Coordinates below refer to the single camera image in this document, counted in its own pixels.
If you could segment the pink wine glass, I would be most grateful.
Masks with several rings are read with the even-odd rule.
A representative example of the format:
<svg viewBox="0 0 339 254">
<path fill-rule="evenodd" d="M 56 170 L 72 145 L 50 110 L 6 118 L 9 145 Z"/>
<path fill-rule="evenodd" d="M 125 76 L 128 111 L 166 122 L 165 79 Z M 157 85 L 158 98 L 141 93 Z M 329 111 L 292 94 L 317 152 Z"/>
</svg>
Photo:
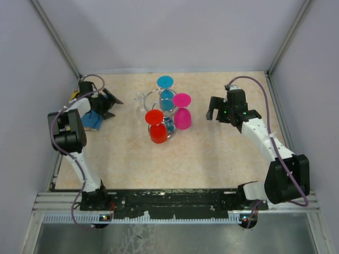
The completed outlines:
<svg viewBox="0 0 339 254">
<path fill-rule="evenodd" d="M 191 104 L 191 97 L 186 93 L 178 93 L 173 98 L 174 105 L 178 108 L 174 115 L 174 125 L 179 130 L 191 127 L 192 117 L 187 107 Z"/>
</svg>

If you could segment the blue wine glass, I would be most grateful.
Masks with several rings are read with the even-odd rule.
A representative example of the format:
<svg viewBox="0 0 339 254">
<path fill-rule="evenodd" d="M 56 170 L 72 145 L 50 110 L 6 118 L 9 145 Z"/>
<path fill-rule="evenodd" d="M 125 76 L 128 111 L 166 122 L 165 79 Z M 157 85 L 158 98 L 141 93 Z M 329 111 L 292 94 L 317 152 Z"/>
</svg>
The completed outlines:
<svg viewBox="0 0 339 254">
<path fill-rule="evenodd" d="M 173 104 L 174 93 L 169 90 L 174 84 L 174 79 L 170 76 L 161 76 L 157 80 L 157 85 L 162 90 L 159 94 L 159 103 L 163 111 L 171 111 L 175 106 Z"/>
</svg>

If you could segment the red wine glass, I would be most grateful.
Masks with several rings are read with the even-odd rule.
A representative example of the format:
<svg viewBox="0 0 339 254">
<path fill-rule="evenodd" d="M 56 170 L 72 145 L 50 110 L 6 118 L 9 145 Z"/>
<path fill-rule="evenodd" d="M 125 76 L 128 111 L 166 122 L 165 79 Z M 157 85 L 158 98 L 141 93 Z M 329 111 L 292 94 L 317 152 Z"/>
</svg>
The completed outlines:
<svg viewBox="0 0 339 254">
<path fill-rule="evenodd" d="M 150 110 L 145 115 L 149 125 L 149 135 L 153 143 L 160 144 L 167 140 L 167 128 L 163 124 L 164 114 L 160 110 Z"/>
</svg>

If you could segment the clear wine glass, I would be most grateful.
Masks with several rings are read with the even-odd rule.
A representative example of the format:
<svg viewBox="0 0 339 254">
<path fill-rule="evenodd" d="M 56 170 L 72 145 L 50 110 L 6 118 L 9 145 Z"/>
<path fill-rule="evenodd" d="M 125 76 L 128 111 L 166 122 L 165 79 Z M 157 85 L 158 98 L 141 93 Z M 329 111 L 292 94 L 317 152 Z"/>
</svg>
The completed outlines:
<svg viewBox="0 0 339 254">
<path fill-rule="evenodd" d="M 143 93 L 136 94 L 135 101 L 138 103 L 136 114 L 140 122 L 143 122 L 145 120 L 145 115 L 147 113 L 144 107 L 144 100 L 145 100 L 145 95 Z"/>
</svg>

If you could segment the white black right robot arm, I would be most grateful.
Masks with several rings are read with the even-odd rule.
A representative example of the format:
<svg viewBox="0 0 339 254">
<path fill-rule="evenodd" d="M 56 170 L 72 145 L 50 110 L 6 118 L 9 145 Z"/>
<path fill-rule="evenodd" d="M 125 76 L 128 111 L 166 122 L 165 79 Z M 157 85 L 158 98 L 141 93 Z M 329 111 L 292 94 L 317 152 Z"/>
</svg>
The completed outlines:
<svg viewBox="0 0 339 254">
<path fill-rule="evenodd" d="M 226 97 L 211 97 L 207 120 L 213 119 L 231 124 L 247 137 L 258 149 L 268 164 L 264 181 L 241 184 L 238 187 L 237 205 L 249 209 L 255 201 L 269 201 L 272 204 L 289 202 L 302 207 L 309 205 L 310 193 L 309 160 L 285 147 L 272 133 L 269 121 L 263 121 L 257 110 L 250 110 L 245 92 L 238 88 L 228 90 Z"/>
</svg>

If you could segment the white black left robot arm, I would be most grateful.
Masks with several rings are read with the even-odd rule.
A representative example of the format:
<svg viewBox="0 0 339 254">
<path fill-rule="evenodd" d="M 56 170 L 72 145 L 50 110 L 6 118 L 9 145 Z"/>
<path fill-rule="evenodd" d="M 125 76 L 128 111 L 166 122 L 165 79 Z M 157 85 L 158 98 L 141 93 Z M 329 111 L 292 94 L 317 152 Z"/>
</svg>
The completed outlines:
<svg viewBox="0 0 339 254">
<path fill-rule="evenodd" d="M 69 161 L 83 183 L 80 209 L 104 210 L 108 208 L 111 199 L 87 157 L 84 125 L 91 120 L 101 125 L 104 120 L 115 117 L 110 112 L 111 108 L 115 104 L 122 105 L 123 102 L 106 88 L 99 91 L 91 81 L 80 81 L 78 85 L 79 91 L 70 101 L 70 107 L 47 116 L 51 143 Z"/>
</svg>

